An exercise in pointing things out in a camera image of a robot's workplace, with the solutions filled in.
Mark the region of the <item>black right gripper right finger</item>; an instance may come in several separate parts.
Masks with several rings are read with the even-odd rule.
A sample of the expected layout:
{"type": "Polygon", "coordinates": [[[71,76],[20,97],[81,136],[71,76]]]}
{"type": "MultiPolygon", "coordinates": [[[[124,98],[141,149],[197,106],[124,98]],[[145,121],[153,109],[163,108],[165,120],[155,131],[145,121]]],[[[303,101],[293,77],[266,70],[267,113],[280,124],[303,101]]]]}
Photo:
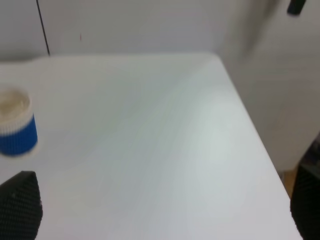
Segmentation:
{"type": "Polygon", "coordinates": [[[320,238],[320,178],[304,165],[297,170],[290,211],[304,240],[320,238]]]}

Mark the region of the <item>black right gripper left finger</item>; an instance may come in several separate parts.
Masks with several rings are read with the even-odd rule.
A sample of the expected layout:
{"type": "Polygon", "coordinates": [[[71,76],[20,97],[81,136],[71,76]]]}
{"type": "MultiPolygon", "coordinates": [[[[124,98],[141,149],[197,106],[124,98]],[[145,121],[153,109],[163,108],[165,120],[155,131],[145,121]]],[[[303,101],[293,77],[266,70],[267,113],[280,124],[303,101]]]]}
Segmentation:
{"type": "Polygon", "coordinates": [[[36,173],[21,171],[0,185],[0,238],[34,240],[43,206],[36,173]]]}

